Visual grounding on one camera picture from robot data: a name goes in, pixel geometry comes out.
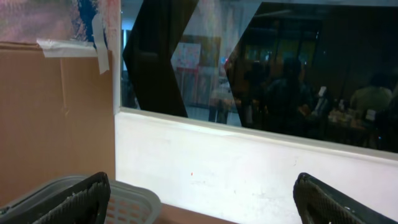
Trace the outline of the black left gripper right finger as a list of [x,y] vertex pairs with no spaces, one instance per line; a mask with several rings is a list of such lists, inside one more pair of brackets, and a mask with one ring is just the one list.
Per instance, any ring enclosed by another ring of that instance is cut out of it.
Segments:
[[305,172],[295,181],[293,198],[304,224],[397,224]]

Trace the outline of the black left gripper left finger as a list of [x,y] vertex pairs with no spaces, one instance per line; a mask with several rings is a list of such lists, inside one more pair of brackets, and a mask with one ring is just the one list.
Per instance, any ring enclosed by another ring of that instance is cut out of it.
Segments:
[[2,224],[103,224],[111,196],[106,173],[55,179],[1,208]]

